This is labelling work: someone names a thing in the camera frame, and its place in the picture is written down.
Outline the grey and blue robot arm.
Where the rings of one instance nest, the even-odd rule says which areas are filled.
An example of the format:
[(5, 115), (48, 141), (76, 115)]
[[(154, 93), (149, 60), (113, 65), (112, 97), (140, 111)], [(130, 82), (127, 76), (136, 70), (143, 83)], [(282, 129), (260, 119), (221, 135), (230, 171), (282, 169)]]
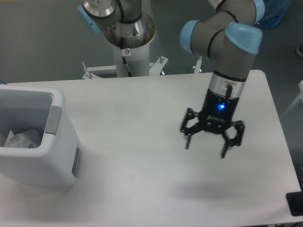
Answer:
[[(265, 12), (261, 0), (213, 0), (216, 13), (208, 20), (188, 21), (181, 46), (215, 62), (201, 111), (188, 108), (180, 131), (189, 139), (200, 131), (221, 134), (228, 149), (240, 146), (244, 123), (233, 121), (237, 103), (258, 53), (262, 32), (255, 27)], [(149, 76), (149, 43), (156, 32), (153, 19), (139, 0), (85, 0), (77, 12), (94, 34), (103, 33), (113, 46), (119, 77)]]

